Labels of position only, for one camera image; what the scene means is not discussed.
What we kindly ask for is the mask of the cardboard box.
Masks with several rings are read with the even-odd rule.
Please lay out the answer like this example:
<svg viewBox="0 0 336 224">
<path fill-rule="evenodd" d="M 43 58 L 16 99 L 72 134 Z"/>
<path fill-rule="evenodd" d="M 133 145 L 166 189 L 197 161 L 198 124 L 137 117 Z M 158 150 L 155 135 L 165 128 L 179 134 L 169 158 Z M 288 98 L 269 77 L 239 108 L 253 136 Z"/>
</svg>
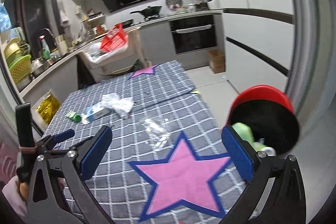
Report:
<svg viewBox="0 0 336 224">
<path fill-rule="evenodd" d="M 226 71 L 225 55 L 219 49 L 207 51 L 209 55 L 209 66 L 214 74 L 223 73 Z"/>
</svg>

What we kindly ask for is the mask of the red trash bin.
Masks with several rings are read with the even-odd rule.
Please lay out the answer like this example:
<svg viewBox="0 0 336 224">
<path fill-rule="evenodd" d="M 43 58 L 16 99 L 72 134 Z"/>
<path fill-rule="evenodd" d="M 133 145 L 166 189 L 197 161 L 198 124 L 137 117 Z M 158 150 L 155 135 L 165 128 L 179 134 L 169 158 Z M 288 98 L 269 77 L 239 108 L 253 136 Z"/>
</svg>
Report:
<svg viewBox="0 0 336 224">
<path fill-rule="evenodd" d="M 241 92 L 231 105 L 227 124 L 247 125 L 255 141 L 289 152 L 299 139 L 299 122 L 285 93 L 269 85 L 257 85 Z"/>
</svg>

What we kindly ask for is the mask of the green sponge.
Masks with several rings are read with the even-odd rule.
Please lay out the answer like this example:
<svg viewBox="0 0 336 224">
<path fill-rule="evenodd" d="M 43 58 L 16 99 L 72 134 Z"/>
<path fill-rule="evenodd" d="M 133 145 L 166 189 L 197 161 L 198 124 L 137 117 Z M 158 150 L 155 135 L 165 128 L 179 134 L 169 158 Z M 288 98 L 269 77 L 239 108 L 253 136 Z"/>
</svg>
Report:
<svg viewBox="0 0 336 224">
<path fill-rule="evenodd" d="M 233 124 L 232 128 L 236 131 L 242 140 L 247 141 L 249 144 L 253 144 L 255 142 L 252 130 L 246 124 L 238 122 Z"/>
</svg>

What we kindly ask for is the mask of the light green white bottle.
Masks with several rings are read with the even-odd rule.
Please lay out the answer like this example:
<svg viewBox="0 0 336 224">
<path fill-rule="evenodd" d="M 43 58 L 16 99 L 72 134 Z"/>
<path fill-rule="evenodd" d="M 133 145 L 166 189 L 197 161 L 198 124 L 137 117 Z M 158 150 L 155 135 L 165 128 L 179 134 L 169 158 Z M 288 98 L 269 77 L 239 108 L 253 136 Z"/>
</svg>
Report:
<svg viewBox="0 0 336 224">
<path fill-rule="evenodd" d="M 264 151 L 268 156 L 276 156 L 276 151 L 272 147 L 268 147 L 264 144 L 261 144 L 259 142 L 254 142 L 252 144 L 252 147 L 255 149 L 255 151 Z"/>
</svg>

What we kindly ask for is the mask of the green cream tube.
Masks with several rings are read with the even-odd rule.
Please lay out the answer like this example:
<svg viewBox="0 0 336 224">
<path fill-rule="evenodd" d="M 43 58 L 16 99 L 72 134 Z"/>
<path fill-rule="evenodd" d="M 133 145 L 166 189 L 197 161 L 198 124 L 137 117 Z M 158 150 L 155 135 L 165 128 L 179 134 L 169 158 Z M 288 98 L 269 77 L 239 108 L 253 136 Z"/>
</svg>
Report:
<svg viewBox="0 0 336 224">
<path fill-rule="evenodd" d="M 81 121 L 81 115 L 78 114 L 77 112 L 75 111 L 69 111 L 67 114 L 66 114 L 66 118 L 68 118 L 69 120 L 73 121 L 73 122 L 80 122 Z"/>
</svg>

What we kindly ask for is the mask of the red plastic basket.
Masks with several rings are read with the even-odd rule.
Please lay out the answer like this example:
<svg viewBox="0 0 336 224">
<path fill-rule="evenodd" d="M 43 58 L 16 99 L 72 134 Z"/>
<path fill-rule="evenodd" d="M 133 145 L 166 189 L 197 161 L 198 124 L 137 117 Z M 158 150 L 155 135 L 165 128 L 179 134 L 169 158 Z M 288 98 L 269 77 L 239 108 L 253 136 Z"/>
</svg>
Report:
<svg viewBox="0 0 336 224">
<path fill-rule="evenodd" d="M 103 37 L 100 50 L 107 53 L 119 50 L 124 46 L 127 46 L 126 32 L 123 30 L 122 24 L 118 23 Z"/>
</svg>

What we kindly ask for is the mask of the black wok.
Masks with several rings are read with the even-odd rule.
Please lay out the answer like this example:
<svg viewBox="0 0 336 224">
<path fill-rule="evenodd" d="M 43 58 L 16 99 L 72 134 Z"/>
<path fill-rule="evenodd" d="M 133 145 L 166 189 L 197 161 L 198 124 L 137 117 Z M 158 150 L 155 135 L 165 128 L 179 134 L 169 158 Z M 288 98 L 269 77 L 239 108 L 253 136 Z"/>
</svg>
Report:
<svg viewBox="0 0 336 224">
<path fill-rule="evenodd" d="M 161 11 L 162 6 L 148 6 L 145 9 L 137 10 L 137 11 L 131 11 L 130 14 L 141 14 L 145 20 L 149 18 L 157 18 L 159 17 L 159 13 Z"/>
</svg>

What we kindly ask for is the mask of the black built-in oven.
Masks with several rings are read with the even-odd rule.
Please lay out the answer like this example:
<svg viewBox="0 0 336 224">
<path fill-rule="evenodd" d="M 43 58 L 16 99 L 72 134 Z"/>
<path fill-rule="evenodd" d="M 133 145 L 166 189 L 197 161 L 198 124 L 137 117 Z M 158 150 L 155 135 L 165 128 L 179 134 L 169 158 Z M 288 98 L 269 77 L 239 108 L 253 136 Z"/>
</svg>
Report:
<svg viewBox="0 0 336 224">
<path fill-rule="evenodd" d="M 176 54 L 217 46 L 213 15 L 195 16 L 170 21 Z"/>
</svg>

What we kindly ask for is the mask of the yellow green dish basket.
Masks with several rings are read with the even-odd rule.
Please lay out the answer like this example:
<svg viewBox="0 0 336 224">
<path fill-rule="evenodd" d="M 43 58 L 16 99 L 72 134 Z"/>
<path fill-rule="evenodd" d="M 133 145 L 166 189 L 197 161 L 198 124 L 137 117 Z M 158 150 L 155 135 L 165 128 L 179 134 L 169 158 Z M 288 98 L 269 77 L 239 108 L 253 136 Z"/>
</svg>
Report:
<svg viewBox="0 0 336 224">
<path fill-rule="evenodd" d="M 18 84 L 27 75 L 31 74 L 31 55 L 25 55 L 17 59 L 9 67 L 11 77 L 15 84 Z"/>
</svg>

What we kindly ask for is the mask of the crumpled white tissue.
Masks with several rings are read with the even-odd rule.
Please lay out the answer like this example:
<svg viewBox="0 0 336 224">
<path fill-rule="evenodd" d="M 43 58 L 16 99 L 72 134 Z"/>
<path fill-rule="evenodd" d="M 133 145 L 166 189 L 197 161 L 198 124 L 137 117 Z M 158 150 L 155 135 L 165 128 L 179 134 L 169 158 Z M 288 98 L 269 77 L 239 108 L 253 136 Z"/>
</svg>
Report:
<svg viewBox="0 0 336 224">
<path fill-rule="evenodd" d="M 101 103 L 105 108 L 114 110 L 121 118 L 127 118 L 134 106 L 132 97 L 121 98 L 116 93 L 103 94 Z"/>
</svg>

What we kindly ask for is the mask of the clear plastic wrap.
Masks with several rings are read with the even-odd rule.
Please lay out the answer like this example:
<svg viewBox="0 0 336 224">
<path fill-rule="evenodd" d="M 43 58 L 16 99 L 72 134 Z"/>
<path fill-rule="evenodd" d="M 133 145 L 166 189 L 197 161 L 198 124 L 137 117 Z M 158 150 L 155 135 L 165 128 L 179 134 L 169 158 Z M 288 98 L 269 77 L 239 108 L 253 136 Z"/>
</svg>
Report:
<svg viewBox="0 0 336 224">
<path fill-rule="evenodd" d="M 150 145 L 154 152 L 162 151 L 171 145 L 170 122 L 168 118 L 162 117 L 145 117 L 141 122 L 148 136 L 146 144 Z"/>
</svg>

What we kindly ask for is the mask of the gold foil bag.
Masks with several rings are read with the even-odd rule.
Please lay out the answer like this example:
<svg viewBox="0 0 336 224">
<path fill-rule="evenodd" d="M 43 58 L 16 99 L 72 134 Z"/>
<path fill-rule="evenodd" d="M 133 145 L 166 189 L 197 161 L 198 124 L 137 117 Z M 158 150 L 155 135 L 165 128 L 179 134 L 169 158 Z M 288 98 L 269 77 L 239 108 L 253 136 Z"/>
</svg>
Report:
<svg viewBox="0 0 336 224">
<path fill-rule="evenodd" d="M 50 124 L 56 112 L 60 108 L 60 102 L 54 95 L 53 91 L 49 90 L 38 103 L 37 113 L 41 116 L 46 124 Z"/>
</svg>

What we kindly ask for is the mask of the grey checkered tablecloth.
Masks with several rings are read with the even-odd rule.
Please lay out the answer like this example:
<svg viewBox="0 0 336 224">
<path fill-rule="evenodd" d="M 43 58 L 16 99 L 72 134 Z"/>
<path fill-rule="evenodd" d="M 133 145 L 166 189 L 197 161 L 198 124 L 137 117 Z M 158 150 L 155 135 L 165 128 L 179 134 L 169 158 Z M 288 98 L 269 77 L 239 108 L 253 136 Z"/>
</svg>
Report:
<svg viewBox="0 0 336 224">
<path fill-rule="evenodd" d="M 127 118 L 114 110 L 89 124 L 82 115 L 103 94 L 132 97 Z M 171 145 L 154 152 L 141 125 L 145 117 L 171 120 Z M 176 61 L 156 65 L 71 93 L 46 134 L 73 129 L 69 148 L 109 126 L 112 143 L 86 184 L 115 223 L 218 223 L 245 189 L 221 140 L 221 132 L 194 83 Z"/>
</svg>

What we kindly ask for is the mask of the blue white carton box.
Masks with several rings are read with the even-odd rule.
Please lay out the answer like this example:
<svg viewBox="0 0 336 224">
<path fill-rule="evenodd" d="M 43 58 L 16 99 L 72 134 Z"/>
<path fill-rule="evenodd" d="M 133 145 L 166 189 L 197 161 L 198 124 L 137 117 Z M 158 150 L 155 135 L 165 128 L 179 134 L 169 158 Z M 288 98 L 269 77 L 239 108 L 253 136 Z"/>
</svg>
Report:
<svg viewBox="0 0 336 224">
<path fill-rule="evenodd" d="M 86 112 L 81 115 L 81 122 L 82 124 L 89 124 L 109 113 L 110 109 L 99 102 L 87 108 Z"/>
</svg>

